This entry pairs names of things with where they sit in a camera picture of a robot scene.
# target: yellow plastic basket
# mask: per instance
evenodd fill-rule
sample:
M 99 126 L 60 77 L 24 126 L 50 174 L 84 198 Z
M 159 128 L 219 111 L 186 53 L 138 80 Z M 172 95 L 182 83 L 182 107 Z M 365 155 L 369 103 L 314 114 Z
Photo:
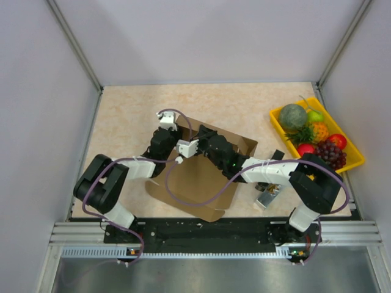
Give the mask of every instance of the yellow plastic basket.
M 364 156 L 359 152 L 359 150 L 356 148 L 356 146 L 352 143 L 352 141 L 349 139 L 349 137 L 346 136 L 346 134 L 341 130 L 341 128 L 336 124 L 334 119 L 330 116 L 330 114 L 325 110 L 325 108 L 321 105 L 321 103 L 316 99 L 314 96 L 307 99 L 307 102 L 310 104 L 311 107 L 313 107 L 315 110 L 318 110 L 323 113 L 324 116 L 324 122 L 327 124 L 327 127 L 329 128 L 330 135 L 331 134 L 342 134 L 346 137 L 348 144 L 346 148 L 343 149 L 343 151 L 346 153 L 346 165 L 338 169 L 337 173 L 342 173 L 347 170 L 353 169 L 359 165 L 364 164 L 365 158 Z M 296 104 L 306 108 L 307 105 L 304 101 L 299 101 Z M 270 121 L 273 127 L 276 129 L 277 133 L 283 140 L 284 144 L 287 146 L 289 152 L 292 154 L 293 157 L 299 158 L 300 155 L 294 145 L 287 139 L 285 136 L 285 131 L 282 129 L 281 125 L 278 122 L 278 117 L 280 114 L 282 107 L 274 109 L 270 111 Z

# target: white wall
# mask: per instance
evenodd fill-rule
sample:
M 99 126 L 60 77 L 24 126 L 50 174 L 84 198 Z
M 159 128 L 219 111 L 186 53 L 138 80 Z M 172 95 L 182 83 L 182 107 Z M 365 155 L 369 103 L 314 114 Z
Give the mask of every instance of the white wall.
M 33 292 L 97 92 L 42 0 L 0 10 L 0 292 Z
M 361 0 L 57 0 L 104 85 L 317 81 Z
M 391 1 L 376 0 L 324 86 L 326 106 L 367 162 L 350 177 L 391 256 Z

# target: tomato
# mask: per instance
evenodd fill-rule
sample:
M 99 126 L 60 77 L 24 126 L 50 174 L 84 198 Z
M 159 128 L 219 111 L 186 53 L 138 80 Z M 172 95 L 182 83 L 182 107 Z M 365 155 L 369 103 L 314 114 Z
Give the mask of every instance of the tomato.
M 330 140 L 331 142 L 334 142 L 334 144 L 340 148 L 340 150 L 343 150 L 346 145 L 348 144 L 348 141 L 346 140 L 346 137 L 342 134 L 333 134 L 332 136 L 329 136 L 327 140 Z
M 300 157 L 303 157 L 303 154 L 305 154 L 305 153 L 312 153 L 313 154 L 315 152 L 315 148 L 313 147 L 313 145 L 311 145 L 309 143 L 303 143 L 303 144 L 299 145 L 298 152 L 299 152 Z

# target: open cardboard box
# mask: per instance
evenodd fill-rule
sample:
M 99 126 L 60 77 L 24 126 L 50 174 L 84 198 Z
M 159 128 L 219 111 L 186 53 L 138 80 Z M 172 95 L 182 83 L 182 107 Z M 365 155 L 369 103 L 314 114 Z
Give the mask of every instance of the open cardboard box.
M 228 142 L 232 143 L 235 151 L 240 154 L 253 156 L 258 142 L 247 137 L 234 134 L 232 132 L 217 128 L 213 125 L 203 123 L 201 121 L 189 118 L 194 131 L 198 131 L 201 124 L 207 128 L 216 130 L 218 134 L 223 135 Z M 178 126 L 183 131 L 183 139 L 189 140 L 189 127 L 186 120 L 179 116 L 177 119 Z M 176 158 L 178 153 L 173 150 L 169 159 Z M 171 206 L 174 206 L 182 211 L 188 212 L 207 222 L 214 222 L 220 219 L 225 214 L 225 209 L 231 205 L 233 196 L 239 183 L 231 183 L 228 188 L 221 194 L 219 198 L 205 206 L 186 206 L 174 200 L 164 187 L 164 179 L 169 168 L 154 178 L 153 183 L 147 181 L 145 189 L 157 200 L 163 201 Z M 223 176 L 221 170 L 209 161 L 207 157 L 202 155 L 185 159 L 182 164 L 178 164 L 169 176 L 169 187 L 172 193 L 179 199 L 188 203 L 202 203 L 214 197 L 228 182 L 228 179 Z

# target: grapes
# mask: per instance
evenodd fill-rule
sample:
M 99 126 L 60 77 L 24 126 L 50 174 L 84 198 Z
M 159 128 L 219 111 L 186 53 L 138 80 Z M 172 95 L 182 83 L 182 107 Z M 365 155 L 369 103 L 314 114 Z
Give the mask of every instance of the grapes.
M 346 165 L 346 153 L 329 140 L 318 142 L 315 154 L 334 170 Z

